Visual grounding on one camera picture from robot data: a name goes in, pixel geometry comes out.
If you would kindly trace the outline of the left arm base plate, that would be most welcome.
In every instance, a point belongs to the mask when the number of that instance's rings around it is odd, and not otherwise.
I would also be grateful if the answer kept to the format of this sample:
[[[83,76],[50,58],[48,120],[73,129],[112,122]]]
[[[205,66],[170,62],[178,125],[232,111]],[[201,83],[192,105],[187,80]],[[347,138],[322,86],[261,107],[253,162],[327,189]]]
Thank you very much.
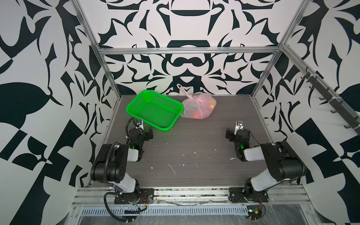
[[[139,190],[135,190],[132,193],[117,195],[115,197],[114,204],[128,204],[131,202],[135,202],[137,204],[148,204],[153,201],[153,197],[153,188],[141,188]]]

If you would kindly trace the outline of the green plastic perforated basket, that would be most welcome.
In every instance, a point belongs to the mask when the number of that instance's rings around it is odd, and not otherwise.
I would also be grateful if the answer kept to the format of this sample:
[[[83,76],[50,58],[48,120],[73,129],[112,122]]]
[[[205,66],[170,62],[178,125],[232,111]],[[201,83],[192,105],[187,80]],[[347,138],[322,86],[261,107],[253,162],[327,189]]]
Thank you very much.
[[[181,102],[152,90],[139,93],[126,107],[126,112],[144,123],[168,132],[183,113]]]

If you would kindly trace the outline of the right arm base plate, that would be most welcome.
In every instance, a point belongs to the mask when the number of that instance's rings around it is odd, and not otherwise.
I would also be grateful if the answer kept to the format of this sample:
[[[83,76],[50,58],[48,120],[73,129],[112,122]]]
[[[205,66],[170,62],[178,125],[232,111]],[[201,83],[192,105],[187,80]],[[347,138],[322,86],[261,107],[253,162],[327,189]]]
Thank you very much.
[[[244,187],[231,187],[228,199],[232,203],[267,203],[269,196],[267,191],[256,192],[252,189],[246,190]]]

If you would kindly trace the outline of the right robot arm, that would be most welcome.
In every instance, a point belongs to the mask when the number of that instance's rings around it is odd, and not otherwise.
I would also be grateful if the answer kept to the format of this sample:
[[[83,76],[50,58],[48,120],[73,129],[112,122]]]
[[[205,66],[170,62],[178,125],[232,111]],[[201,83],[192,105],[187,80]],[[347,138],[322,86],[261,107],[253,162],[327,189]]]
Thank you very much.
[[[267,168],[248,179],[242,195],[249,199],[263,194],[282,182],[295,181],[306,175],[307,168],[286,141],[268,142],[250,147],[251,132],[247,129],[226,130],[226,139],[234,143],[237,158],[242,162],[264,161]]]

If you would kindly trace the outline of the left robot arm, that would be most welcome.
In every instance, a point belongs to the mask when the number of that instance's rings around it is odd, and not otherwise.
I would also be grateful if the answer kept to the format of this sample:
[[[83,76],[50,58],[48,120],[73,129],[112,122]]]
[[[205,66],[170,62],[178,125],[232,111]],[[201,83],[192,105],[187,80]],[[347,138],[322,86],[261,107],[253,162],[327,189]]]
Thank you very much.
[[[127,172],[128,162],[139,162],[143,157],[144,142],[153,138],[152,128],[129,131],[129,143],[103,144],[91,168],[91,180],[103,183],[122,195],[140,195],[139,182]]]

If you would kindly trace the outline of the pink plastic bag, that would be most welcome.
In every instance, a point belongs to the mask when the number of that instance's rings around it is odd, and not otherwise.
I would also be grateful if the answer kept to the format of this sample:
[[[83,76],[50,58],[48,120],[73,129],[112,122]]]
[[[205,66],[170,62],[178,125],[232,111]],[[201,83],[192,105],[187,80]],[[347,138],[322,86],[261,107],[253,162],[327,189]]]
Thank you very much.
[[[177,88],[179,88],[179,90],[187,97],[184,101],[182,101],[184,110],[181,117],[201,120],[212,114],[217,105],[217,101],[211,95],[207,93],[190,95],[179,83],[177,84]]]

